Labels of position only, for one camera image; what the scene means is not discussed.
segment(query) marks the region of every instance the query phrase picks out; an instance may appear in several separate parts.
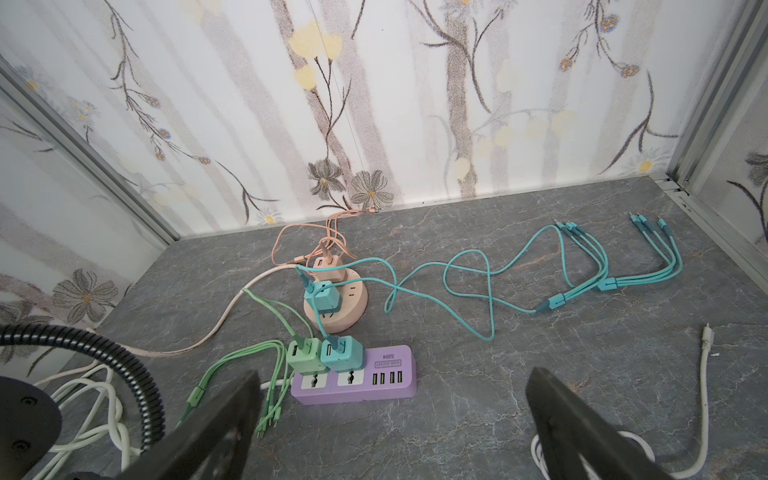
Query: metal corner frame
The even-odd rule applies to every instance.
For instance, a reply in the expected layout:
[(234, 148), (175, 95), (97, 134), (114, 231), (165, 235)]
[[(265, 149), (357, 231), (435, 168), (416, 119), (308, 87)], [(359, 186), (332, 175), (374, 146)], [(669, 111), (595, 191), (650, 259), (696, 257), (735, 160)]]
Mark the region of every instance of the metal corner frame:
[(55, 142), (99, 184), (126, 207), (135, 218), (160, 240), (170, 245), (179, 233), (123, 177), (70, 126), (61, 115), (0, 56), (0, 91), (24, 111), (49, 139)]

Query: yellow flower print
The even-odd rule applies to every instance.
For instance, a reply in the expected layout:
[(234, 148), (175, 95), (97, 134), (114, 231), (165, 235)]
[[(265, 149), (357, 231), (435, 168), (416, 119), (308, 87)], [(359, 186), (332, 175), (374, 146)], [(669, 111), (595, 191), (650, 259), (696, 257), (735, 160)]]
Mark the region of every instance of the yellow flower print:
[(326, 48), (326, 56), (329, 60), (336, 60), (341, 55), (343, 42), (338, 35), (323, 35), (323, 45)]
[(518, 73), (515, 68), (512, 67), (512, 62), (509, 58), (502, 62), (502, 67), (499, 68), (496, 75), (496, 90), (498, 91), (513, 91), (518, 87)]
[(221, 15), (221, 0), (179, 0), (179, 8), (199, 25), (205, 12)]
[(154, 201), (156, 204), (160, 205), (161, 207), (167, 207), (168, 206), (168, 199), (163, 194), (155, 194), (152, 197), (152, 201)]
[(493, 137), (493, 143), (497, 147), (506, 148), (514, 136), (515, 132), (507, 125), (504, 125), (496, 132), (496, 135)]
[(532, 118), (525, 125), (525, 135), (532, 140), (541, 138), (547, 133), (547, 128), (549, 128), (549, 122), (544, 118)]
[(483, 137), (478, 142), (477, 153), (479, 157), (490, 157), (493, 151), (493, 140), (490, 137)]
[(467, 176), (471, 169), (472, 162), (464, 157), (459, 157), (456, 159), (456, 163), (453, 167), (453, 174), (455, 175), (456, 180), (464, 180), (464, 177)]
[(552, 118), (552, 131), (562, 136), (568, 133), (576, 123), (576, 114), (572, 110), (563, 110)]
[(323, 51), (323, 37), (320, 34), (320, 26), (317, 22), (310, 22), (307, 26), (296, 30), (288, 45), (296, 55), (312, 60)]
[(293, 72), (293, 76), (296, 77), (299, 85), (301, 85), (301, 88), (304, 90), (309, 91), (317, 86), (317, 82), (315, 81), (315, 69), (312, 68), (312, 65), (304, 65), (302, 68)]
[(313, 60), (320, 55), (334, 60), (341, 55), (343, 40), (338, 35), (323, 34), (317, 22), (310, 22), (291, 35), (288, 45), (296, 55), (307, 60)]
[(197, 188), (197, 186), (193, 184), (184, 184), (181, 186), (181, 188), (184, 190), (184, 193), (186, 193), (189, 198), (200, 199), (200, 189)]

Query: gray marble surface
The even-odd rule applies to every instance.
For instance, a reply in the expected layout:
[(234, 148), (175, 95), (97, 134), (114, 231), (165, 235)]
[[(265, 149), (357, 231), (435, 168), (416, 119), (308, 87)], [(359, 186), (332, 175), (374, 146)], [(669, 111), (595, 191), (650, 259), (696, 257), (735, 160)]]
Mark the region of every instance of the gray marble surface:
[[(612, 276), (654, 271), (660, 261), (629, 221), (630, 211), (660, 214), (670, 224), (685, 262), (678, 277), (589, 292), (537, 315), (498, 306), (492, 343), (413, 296), (399, 296), (385, 314), (389, 292), (368, 285), (368, 308), (350, 332), (368, 347), (409, 345), (417, 362), (416, 396), (305, 407), (289, 395), (277, 428), (253, 441), (243, 477), (540, 478), (529, 452), (535, 428), (525, 400), (533, 366), (550, 369), (608, 422), (645, 438), (665, 469), (681, 470), (699, 446), (697, 374), (705, 323), (714, 328), (717, 356), (709, 362), (709, 457), (696, 478), (768, 477), (768, 296), (652, 180), (384, 212), (340, 225), (355, 253), (387, 259), (400, 276), (467, 248), (483, 250), (498, 268), (553, 219), (575, 221), (594, 234), (608, 253)], [(191, 344), (208, 332), (245, 282), (272, 265), (276, 233), (255, 230), (175, 243), (111, 313), (101, 333), (144, 349)], [(315, 239), (314, 231), (290, 233), (280, 258), (311, 250)], [(574, 280), (594, 273), (594, 263), (581, 251), (571, 245), (566, 251)], [(467, 257), (465, 264), (471, 263), (481, 265)], [(359, 272), (388, 275), (375, 265)], [(487, 303), (451, 297), (441, 275), (439, 268), (423, 270), (410, 286), (446, 301), (489, 333)], [(482, 291), (480, 276), (452, 279), (463, 289)], [(565, 290), (556, 236), (543, 235), (516, 267), (495, 277), (493, 287), (495, 295), (522, 306)], [(301, 285), (291, 271), (276, 273), (254, 290), (300, 305)], [(168, 429), (210, 364), (276, 337), (289, 341), (271, 314), (242, 299), (223, 329), (193, 353), (146, 359), (162, 392)], [(208, 395), (245, 369), (258, 369), (264, 377), (273, 365), (272, 353), (232, 362), (216, 374)], [(133, 399), (124, 388), (119, 392), (137, 440)], [(104, 444), (78, 452), (66, 469), (114, 475), (119, 458)]]

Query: screw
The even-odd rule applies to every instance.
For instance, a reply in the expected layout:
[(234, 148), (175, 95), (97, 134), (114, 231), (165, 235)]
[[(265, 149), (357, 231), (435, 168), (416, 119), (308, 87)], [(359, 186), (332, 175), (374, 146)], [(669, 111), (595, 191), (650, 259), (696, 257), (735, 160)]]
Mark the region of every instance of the screw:
[(26, 452), (31, 446), (32, 445), (26, 440), (16, 440), (11, 444), (11, 448), (20, 453)]

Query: gray flower print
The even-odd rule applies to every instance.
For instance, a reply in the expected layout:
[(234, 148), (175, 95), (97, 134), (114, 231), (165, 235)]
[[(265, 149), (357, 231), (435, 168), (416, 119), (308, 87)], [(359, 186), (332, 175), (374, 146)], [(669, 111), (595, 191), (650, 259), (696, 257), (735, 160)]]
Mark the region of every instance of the gray flower print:
[[(29, 300), (0, 303), (0, 325), (32, 325), (35, 323), (48, 323), (53, 317), (43, 315), (30, 315), (34, 303)], [(28, 357), (37, 350), (32, 345), (8, 345), (2, 347), (0, 362), (6, 364), (14, 356)]]
[(96, 274), (78, 268), (72, 280), (64, 280), (53, 289), (53, 304), (69, 308), (67, 323), (77, 323), (87, 314), (92, 322), (99, 322), (107, 312), (107, 306), (118, 294), (112, 280), (96, 285)]
[(352, 179), (352, 186), (357, 193), (350, 197), (354, 204), (361, 204), (363, 209), (374, 207), (377, 210), (392, 205), (395, 195), (385, 192), (386, 178), (381, 170), (376, 170), (373, 175), (366, 171), (358, 172)]
[(752, 152), (746, 156), (746, 161), (750, 168), (750, 180), (755, 187), (762, 187), (768, 180), (768, 155), (761, 155)]
[(332, 164), (327, 158), (323, 158), (315, 164), (309, 164), (310, 180), (317, 180), (310, 193), (317, 195), (323, 200), (330, 200), (330, 191), (343, 192), (344, 186), (337, 180), (341, 176), (341, 168)]

